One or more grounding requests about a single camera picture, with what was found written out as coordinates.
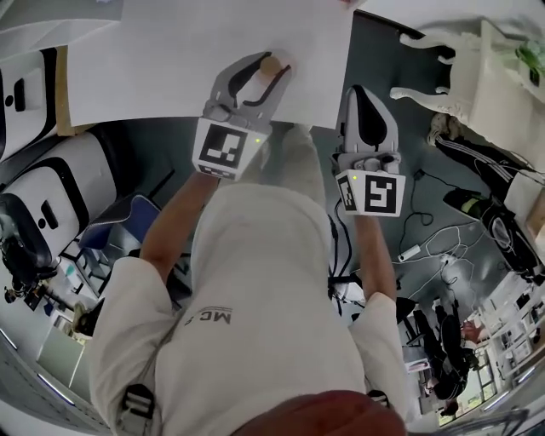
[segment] blue chair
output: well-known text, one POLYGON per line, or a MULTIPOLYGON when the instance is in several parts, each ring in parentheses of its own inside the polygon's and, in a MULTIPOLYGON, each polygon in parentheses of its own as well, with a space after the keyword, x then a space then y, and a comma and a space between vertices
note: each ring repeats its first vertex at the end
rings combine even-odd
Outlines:
POLYGON ((134 193, 110 206, 83 231, 79 246, 103 250, 115 224, 122 226, 141 244, 152 223, 159 215, 159 208, 142 194, 134 193))
MULTIPOLYGON (((83 231, 78 245, 82 249, 103 250, 108 246, 110 233, 115 225, 122 226, 142 244, 147 231, 158 217, 159 212, 159 207, 152 200, 142 194, 133 193, 117 201, 89 224, 83 231)), ((138 251, 135 250, 129 255, 138 256, 138 251)), ((168 277, 167 289, 171 300, 174 302, 181 301, 192 294, 191 289, 184 284, 184 281, 188 281, 187 273, 187 268, 183 269, 175 265, 168 277)), ((99 294, 106 286, 108 279, 109 276, 100 287, 99 294)))

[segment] ceiling light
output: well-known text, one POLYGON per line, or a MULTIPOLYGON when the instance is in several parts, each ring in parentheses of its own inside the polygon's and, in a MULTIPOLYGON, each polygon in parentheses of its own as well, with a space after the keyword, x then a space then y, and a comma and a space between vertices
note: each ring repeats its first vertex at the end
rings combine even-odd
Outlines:
POLYGON ((2 333, 3 337, 6 338, 6 341, 9 342, 9 345, 11 345, 16 350, 17 346, 14 344, 14 342, 11 339, 9 339, 8 335, 6 335, 6 332, 0 329, 0 333, 2 333))
POLYGON ((532 366, 529 370, 527 370, 518 380, 517 383, 522 383, 524 380, 526 380, 532 372, 536 370, 535 366, 532 366))
POLYGON ((494 401, 492 401, 492 403, 488 404, 485 407, 485 411, 490 410, 492 407, 494 407, 496 404, 498 404, 500 401, 502 401, 505 398, 505 396, 510 392, 511 391, 507 391, 507 392, 502 393, 502 395, 500 395, 497 399, 495 399, 494 401))
POLYGON ((49 387, 51 387, 51 389, 53 389, 57 395, 59 395, 62 399, 64 399, 69 405, 75 405, 73 403, 73 401, 71 401, 64 393, 62 393, 59 389, 57 389, 55 386, 53 386, 49 381, 48 379, 46 379, 44 376, 42 376, 41 374, 38 374, 37 375, 38 377, 40 377, 42 379, 42 381, 48 385, 49 387))

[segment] white sheet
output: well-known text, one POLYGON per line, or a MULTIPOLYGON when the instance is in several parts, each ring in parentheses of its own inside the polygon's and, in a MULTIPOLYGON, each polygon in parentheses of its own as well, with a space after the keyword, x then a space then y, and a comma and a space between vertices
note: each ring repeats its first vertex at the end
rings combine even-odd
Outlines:
POLYGON ((337 0, 130 0, 68 50, 74 125, 200 116, 219 71, 267 49, 295 59, 274 119, 333 128, 352 10, 337 0))

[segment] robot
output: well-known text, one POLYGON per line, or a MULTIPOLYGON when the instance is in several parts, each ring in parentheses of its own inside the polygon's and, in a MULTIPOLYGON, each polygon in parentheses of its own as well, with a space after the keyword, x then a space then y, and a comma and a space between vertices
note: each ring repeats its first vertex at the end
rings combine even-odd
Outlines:
POLYGON ((271 52, 246 56, 220 72, 198 120, 193 165, 201 173, 237 181, 273 132, 271 118, 292 76, 282 69, 258 101, 237 102, 237 94, 271 52))
POLYGON ((399 216, 404 175, 399 174, 398 125, 373 93, 360 85, 345 96, 343 144, 331 158, 347 215, 399 216))

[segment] power strip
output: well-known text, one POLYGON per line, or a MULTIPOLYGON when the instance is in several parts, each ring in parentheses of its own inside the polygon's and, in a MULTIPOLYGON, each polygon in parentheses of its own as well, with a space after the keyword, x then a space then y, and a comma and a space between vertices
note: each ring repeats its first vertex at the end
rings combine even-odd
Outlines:
POLYGON ((420 245, 415 245, 409 248, 407 251, 404 251, 398 256, 400 262, 408 261, 411 257, 415 257, 418 253, 421 252, 420 245))

